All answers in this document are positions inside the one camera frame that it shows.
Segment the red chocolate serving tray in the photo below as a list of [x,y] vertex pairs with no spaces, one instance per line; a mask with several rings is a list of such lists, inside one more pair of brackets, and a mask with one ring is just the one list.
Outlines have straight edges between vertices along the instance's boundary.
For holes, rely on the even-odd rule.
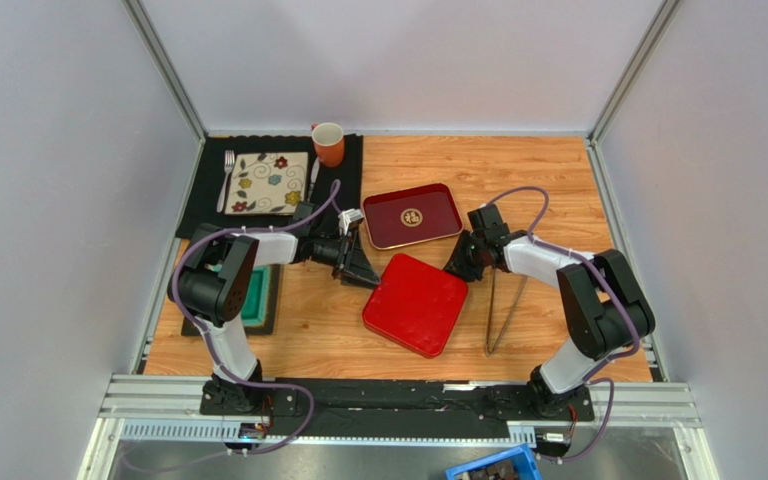
[[458,235],[463,221],[442,183],[372,195],[362,202],[371,245],[390,250]]

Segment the red tin lid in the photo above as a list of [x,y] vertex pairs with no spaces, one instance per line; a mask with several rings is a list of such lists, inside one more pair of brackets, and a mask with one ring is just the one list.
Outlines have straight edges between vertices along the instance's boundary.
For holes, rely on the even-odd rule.
[[426,358],[442,354],[469,293],[468,284],[406,254],[394,255],[363,311],[365,327]]

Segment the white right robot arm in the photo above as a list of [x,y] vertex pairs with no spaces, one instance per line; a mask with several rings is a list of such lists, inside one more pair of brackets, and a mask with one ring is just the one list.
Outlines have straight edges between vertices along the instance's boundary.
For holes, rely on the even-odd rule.
[[610,361],[635,354],[656,326],[655,315],[629,261],[615,249],[580,252],[512,231],[492,204],[469,213],[444,270],[466,282],[488,269],[537,280],[558,290],[568,332],[557,352],[536,367],[527,397],[550,417]]

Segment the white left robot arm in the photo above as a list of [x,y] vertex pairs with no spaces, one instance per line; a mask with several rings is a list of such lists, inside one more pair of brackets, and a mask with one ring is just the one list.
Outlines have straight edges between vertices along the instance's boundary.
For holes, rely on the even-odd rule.
[[312,261],[331,268],[344,285],[373,289],[380,282],[359,239],[358,209],[337,215],[334,231],[321,233],[324,207],[302,203],[284,227],[221,229],[203,224],[168,285],[168,297],[199,331],[213,361],[206,384],[212,398],[229,394],[250,402],[265,390],[261,365],[239,316],[255,269]]

